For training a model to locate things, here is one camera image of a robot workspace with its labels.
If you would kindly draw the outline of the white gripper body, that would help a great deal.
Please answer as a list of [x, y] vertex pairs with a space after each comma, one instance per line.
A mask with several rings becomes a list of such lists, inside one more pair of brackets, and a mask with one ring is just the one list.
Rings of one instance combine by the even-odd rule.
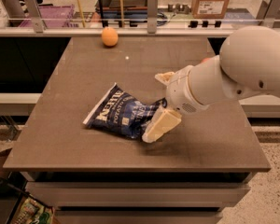
[[166, 85], [167, 106], [181, 114], [194, 114], [208, 108], [207, 105], [200, 104], [190, 90], [189, 73], [192, 68], [192, 65], [188, 65], [173, 73]]

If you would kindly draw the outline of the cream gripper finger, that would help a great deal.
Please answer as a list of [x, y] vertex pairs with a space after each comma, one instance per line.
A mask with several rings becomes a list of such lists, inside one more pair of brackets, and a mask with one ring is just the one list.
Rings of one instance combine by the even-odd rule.
[[181, 118], [182, 116], [173, 109], [160, 106], [142, 135], [142, 140], [146, 143], [157, 141], [176, 127], [181, 122]]
[[174, 72], [158, 73], [155, 75], [155, 79], [159, 81], [161, 84], [167, 86], [173, 74]]

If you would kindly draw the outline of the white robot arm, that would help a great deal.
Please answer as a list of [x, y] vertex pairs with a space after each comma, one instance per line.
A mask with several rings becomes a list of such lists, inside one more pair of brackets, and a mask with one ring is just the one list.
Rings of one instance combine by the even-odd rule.
[[183, 115], [212, 104], [262, 94], [280, 98], [280, 34], [246, 26], [225, 39], [217, 56], [155, 78], [166, 86], [166, 106], [157, 109], [142, 135], [146, 143], [174, 129]]

